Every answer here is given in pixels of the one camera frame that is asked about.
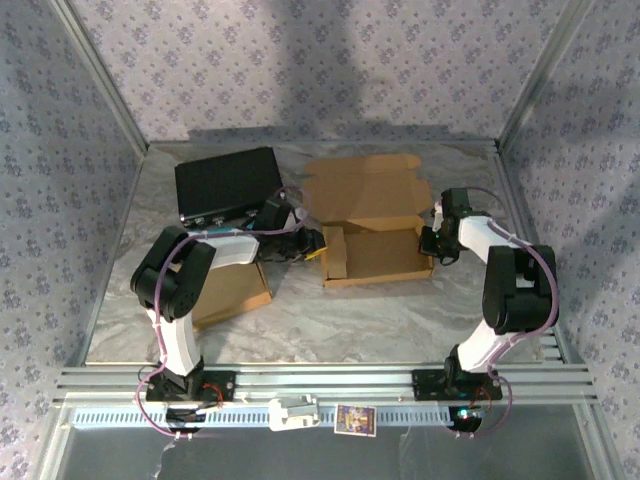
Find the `colourful picture card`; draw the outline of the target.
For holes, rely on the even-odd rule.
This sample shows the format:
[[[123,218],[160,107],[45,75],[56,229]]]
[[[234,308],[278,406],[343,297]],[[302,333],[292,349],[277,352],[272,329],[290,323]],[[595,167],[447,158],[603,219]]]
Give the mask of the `colourful picture card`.
[[[335,408],[334,433],[375,438],[377,436],[377,409],[372,406],[338,404]]]

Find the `brown cardboard mailer box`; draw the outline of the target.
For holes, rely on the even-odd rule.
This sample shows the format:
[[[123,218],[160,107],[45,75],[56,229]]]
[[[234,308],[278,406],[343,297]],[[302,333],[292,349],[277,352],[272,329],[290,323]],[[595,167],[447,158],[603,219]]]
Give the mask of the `brown cardboard mailer box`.
[[[303,187],[322,225],[323,284],[347,287],[430,277],[434,260],[419,251],[423,215],[434,206],[413,154],[314,160]]]
[[[195,331],[272,302],[272,292],[259,263],[229,265],[210,270],[192,310]]]

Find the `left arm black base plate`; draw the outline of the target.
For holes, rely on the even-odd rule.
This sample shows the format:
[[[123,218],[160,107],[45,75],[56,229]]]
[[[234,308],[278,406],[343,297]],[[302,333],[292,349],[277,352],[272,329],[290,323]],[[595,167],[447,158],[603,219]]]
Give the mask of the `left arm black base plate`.
[[[234,397],[234,371],[196,370],[180,376],[169,370],[154,375],[146,387],[146,400],[152,402],[217,403]]]

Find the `white plastic bracket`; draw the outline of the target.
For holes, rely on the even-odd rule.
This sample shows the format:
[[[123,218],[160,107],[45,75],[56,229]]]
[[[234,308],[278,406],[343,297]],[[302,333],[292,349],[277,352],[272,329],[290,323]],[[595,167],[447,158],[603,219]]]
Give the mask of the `white plastic bracket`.
[[[316,396],[274,398],[268,403],[268,424],[273,432],[317,427],[321,423]]]

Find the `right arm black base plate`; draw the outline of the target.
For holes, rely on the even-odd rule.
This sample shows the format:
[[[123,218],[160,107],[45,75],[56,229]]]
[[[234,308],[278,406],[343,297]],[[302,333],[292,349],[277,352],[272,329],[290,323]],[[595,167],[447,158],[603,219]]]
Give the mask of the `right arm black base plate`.
[[[449,381],[444,370],[417,369],[411,372],[416,401],[501,400],[503,392],[486,373],[459,374]]]

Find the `aluminium frame post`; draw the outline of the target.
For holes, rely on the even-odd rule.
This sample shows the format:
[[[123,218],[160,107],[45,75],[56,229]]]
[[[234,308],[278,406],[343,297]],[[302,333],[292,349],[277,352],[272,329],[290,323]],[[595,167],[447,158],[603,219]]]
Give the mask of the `aluminium frame post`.
[[[132,148],[139,157],[148,151],[148,144],[121,96],[101,55],[94,45],[88,30],[79,18],[70,0],[46,0],[60,20],[69,40],[74,45],[80,60],[90,74],[108,108],[114,115]]]
[[[553,71],[593,6],[595,0],[567,0],[555,26],[524,83],[506,124],[496,139],[496,149],[505,154],[516,142],[521,127],[532,113]]]

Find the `thin aluminium table rail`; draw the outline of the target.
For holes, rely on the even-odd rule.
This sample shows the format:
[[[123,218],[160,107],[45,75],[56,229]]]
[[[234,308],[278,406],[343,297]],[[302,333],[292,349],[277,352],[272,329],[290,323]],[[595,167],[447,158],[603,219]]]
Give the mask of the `thin aluminium table rail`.
[[[248,149],[249,147],[261,146],[342,146],[342,145],[384,145],[399,146],[402,144],[424,144],[424,145],[464,145],[482,146],[495,148],[495,139],[432,139],[432,140],[294,140],[294,141],[226,141],[226,142],[195,142],[195,141],[167,141],[151,142],[150,145],[160,148],[189,149],[189,148],[217,148],[217,147],[238,147]]]

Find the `aluminium side rail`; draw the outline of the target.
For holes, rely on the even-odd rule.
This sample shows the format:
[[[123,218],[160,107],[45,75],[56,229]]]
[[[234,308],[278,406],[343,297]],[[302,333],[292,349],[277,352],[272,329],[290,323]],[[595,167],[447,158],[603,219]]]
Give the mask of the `aluminium side rail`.
[[[94,179],[105,196],[99,205],[87,206],[76,216],[79,229],[67,258],[79,265],[81,272],[67,296],[68,335],[56,349],[66,354],[67,367],[86,361],[145,158],[144,154],[128,153],[119,157],[114,175],[102,170]]]
[[[503,193],[506,196],[509,217],[511,219],[511,223],[515,227],[515,232],[521,238],[524,238],[531,243],[543,244],[543,241],[540,240],[537,232],[535,222],[528,207],[522,187],[519,183],[519,179],[516,174],[510,172],[507,162],[505,161],[505,155],[500,149],[500,143],[498,140],[494,141],[494,148],[496,152],[495,163],[497,174],[501,182]],[[586,364],[584,359],[580,356],[577,348],[570,342],[566,329],[561,322],[562,319],[563,317],[560,313],[555,326],[552,328],[556,338],[560,359],[563,363]]]

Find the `black controller board with lights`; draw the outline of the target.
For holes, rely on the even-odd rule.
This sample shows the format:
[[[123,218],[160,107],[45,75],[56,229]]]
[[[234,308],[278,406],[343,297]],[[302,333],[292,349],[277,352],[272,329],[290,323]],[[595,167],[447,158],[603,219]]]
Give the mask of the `black controller board with lights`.
[[[451,420],[451,424],[448,426],[449,430],[455,434],[474,435],[481,427],[485,410],[480,406],[451,406],[449,416]]]

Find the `black hard case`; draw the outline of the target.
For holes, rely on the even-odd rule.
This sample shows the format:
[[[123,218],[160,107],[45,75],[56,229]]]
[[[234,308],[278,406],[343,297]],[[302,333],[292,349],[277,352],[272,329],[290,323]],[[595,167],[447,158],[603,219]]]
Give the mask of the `black hard case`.
[[[270,147],[180,163],[174,177],[178,214],[187,229],[246,217],[282,187]]]

